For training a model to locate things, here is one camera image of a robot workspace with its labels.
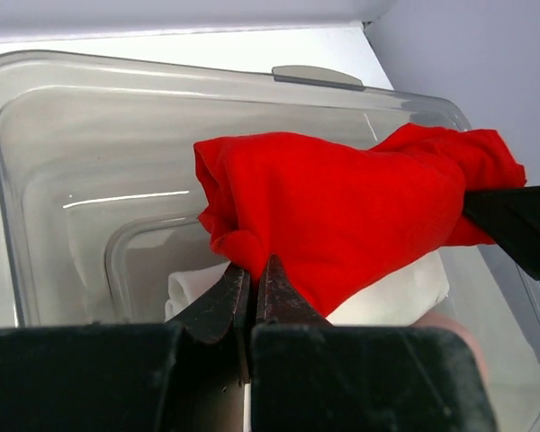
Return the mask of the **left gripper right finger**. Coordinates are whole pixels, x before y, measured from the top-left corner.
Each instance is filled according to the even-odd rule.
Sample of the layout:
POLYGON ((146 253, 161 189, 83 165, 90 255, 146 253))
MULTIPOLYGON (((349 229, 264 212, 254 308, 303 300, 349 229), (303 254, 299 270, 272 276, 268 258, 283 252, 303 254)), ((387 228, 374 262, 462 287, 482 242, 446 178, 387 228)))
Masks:
POLYGON ((466 342, 437 327, 335 327, 278 256, 258 288, 250 342, 255 431, 494 431, 466 342))

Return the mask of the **red t-shirt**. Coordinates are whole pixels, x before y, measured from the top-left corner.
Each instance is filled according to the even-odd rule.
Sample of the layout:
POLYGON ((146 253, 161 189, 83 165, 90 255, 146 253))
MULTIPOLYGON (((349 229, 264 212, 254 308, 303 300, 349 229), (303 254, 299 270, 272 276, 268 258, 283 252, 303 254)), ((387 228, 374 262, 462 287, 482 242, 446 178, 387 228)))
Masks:
POLYGON ((272 132, 199 141, 193 152, 211 250, 254 282, 278 256, 325 315, 438 248, 489 243, 464 217, 465 194, 527 182, 495 130, 409 123, 369 149, 272 132))

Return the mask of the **clear plastic bin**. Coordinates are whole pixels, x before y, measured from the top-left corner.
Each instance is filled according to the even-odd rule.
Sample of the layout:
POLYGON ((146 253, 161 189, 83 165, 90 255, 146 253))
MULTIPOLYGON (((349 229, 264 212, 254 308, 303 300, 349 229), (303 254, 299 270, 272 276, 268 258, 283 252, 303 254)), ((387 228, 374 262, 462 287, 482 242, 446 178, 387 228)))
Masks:
MULTIPOLYGON (((247 74, 55 51, 0 56, 0 288, 15 317, 0 329, 165 323, 172 273, 228 261, 250 277, 251 421, 261 279, 211 249, 195 143, 290 132, 371 149, 409 123, 473 131, 446 100, 336 82, 324 69, 247 74)), ((449 292, 411 325, 335 325, 310 305, 335 327, 453 331, 479 366, 494 431, 540 431, 538 281, 489 238, 432 251, 449 292)))

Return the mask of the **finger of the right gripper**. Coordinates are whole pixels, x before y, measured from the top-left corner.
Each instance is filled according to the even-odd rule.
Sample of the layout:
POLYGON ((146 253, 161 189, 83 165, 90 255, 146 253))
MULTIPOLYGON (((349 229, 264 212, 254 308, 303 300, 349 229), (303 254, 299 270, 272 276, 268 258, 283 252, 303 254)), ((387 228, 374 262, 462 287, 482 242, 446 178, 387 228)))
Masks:
POLYGON ((540 185, 468 192, 463 215, 540 283, 540 185))

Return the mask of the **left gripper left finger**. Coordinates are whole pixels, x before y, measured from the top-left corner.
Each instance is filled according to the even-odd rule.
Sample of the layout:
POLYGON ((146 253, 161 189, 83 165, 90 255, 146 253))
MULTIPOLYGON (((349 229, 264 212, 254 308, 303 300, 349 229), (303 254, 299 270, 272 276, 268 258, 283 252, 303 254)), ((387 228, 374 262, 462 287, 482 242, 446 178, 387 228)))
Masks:
POLYGON ((0 431, 240 431, 250 277, 165 323, 0 328, 0 431))

